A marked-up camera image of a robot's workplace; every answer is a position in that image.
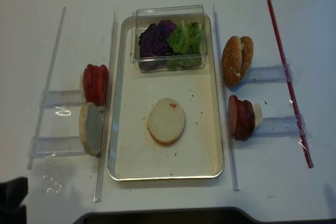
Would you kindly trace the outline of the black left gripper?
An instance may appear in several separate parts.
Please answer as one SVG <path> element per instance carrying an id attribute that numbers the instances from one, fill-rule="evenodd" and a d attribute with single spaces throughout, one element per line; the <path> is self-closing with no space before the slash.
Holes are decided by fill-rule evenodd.
<path id="1" fill-rule="evenodd" d="M 27 194 L 27 177 L 1 182 L 1 224 L 27 223 L 26 206 L 22 204 Z"/>

